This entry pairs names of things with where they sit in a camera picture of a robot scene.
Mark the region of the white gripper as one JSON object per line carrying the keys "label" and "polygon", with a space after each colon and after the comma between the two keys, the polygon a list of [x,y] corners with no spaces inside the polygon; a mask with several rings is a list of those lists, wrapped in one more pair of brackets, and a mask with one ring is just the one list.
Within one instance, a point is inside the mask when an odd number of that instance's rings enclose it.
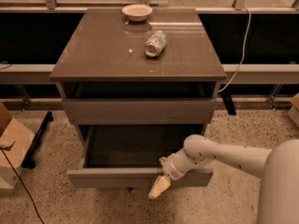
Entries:
{"label": "white gripper", "polygon": [[171,186],[171,180],[181,179],[189,171],[190,160],[184,150],[172,153],[168,157],[161,157],[159,163],[163,167],[164,175],[159,175],[154,182],[150,192],[150,199],[157,199]]}

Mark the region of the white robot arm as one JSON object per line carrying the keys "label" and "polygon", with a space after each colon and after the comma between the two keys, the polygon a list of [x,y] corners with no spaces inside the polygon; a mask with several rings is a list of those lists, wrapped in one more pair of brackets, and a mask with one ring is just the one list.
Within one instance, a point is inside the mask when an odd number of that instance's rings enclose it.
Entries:
{"label": "white robot arm", "polygon": [[161,157],[163,173],[149,197],[158,198],[172,182],[216,160],[261,180],[256,224],[299,224],[299,140],[273,149],[216,143],[192,134],[178,152]]}

